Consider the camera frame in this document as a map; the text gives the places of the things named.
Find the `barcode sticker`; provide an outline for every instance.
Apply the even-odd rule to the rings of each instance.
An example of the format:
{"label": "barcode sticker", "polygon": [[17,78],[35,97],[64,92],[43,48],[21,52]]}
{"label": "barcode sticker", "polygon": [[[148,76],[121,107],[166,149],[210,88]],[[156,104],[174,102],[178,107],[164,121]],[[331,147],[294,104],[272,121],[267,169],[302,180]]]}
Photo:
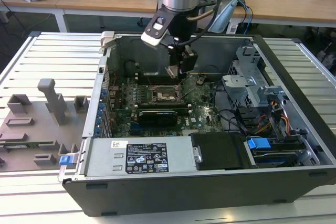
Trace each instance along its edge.
{"label": "barcode sticker", "polygon": [[111,148],[126,148],[128,141],[112,141]]}

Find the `sticker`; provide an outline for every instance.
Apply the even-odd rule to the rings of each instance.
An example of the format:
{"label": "sticker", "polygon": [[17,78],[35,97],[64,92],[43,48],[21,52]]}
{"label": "sticker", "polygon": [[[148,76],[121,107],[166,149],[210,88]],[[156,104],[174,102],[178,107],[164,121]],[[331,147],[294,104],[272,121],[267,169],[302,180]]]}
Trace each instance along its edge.
{"label": "sticker", "polygon": [[128,141],[112,141],[111,148],[126,148]]}
{"label": "sticker", "polygon": [[169,172],[168,166],[167,147],[165,143],[127,145],[125,170],[128,174],[167,173]]}

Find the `floor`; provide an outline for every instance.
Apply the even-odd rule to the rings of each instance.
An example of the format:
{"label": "floor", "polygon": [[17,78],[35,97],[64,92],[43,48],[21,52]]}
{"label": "floor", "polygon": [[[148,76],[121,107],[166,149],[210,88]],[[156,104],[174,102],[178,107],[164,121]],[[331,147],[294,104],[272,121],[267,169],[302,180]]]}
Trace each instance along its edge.
{"label": "floor", "polygon": [[[53,15],[32,13],[15,13],[15,15],[29,31],[58,32],[56,19]],[[99,27],[97,16],[67,15],[66,19],[69,29],[73,33],[101,33],[104,30],[142,32],[144,29],[144,27],[137,25],[138,18],[104,17],[105,28]],[[148,20],[144,19],[144,26],[146,26]],[[248,34],[260,34],[263,37],[299,38],[316,55],[325,47],[326,42],[319,38],[314,42],[307,42],[304,39],[305,32],[305,27],[260,24],[258,26],[253,25]],[[0,26],[0,72],[6,67],[27,36],[16,18],[9,15],[9,23]]]}

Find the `blue latch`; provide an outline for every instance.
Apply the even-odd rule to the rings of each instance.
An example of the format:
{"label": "blue latch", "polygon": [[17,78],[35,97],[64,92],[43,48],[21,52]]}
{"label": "blue latch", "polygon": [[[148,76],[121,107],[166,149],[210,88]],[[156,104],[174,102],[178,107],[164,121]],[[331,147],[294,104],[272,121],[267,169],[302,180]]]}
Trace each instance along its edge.
{"label": "blue latch", "polygon": [[64,155],[59,159],[59,165],[73,165],[74,159],[73,155]]}
{"label": "blue latch", "polygon": [[270,149],[271,146],[267,140],[267,138],[263,137],[256,137],[256,138],[251,138],[250,140],[247,141],[248,146],[250,149]]}

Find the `motherboard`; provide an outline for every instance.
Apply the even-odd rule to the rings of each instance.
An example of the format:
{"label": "motherboard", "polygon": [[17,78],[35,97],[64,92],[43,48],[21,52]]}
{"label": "motherboard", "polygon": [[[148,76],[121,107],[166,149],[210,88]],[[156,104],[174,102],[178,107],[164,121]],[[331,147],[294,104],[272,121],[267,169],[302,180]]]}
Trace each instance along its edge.
{"label": "motherboard", "polygon": [[180,83],[151,77],[111,79],[113,137],[188,136],[222,131],[213,110],[214,82],[189,76]]}

